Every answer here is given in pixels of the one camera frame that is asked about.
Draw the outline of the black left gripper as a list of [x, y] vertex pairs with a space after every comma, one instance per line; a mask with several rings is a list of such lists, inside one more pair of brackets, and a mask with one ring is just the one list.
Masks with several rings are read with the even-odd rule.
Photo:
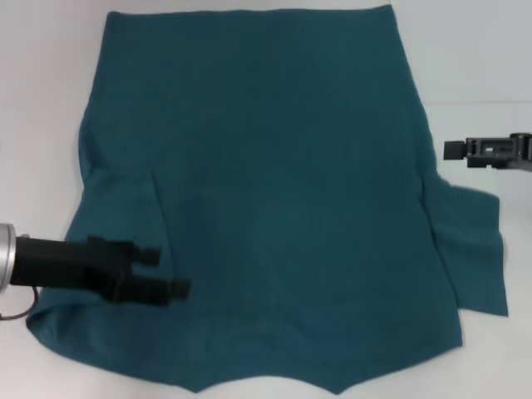
[[132, 264], [157, 267], [160, 249], [90, 236], [85, 242], [18, 237], [10, 284], [91, 291], [117, 302], [165, 307], [189, 297], [188, 279], [131, 277]]

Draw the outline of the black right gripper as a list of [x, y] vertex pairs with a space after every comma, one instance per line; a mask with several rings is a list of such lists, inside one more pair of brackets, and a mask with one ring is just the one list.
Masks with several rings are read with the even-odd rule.
[[[516, 156], [509, 162], [508, 160], [514, 157], [514, 142]], [[464, 141], [446, 141], [443, 158], [445, 160], [467, 159], [468, 168], [491, 167], [531, 172], [531, 134], [512, 133], [510, 139], [468, 138]]]

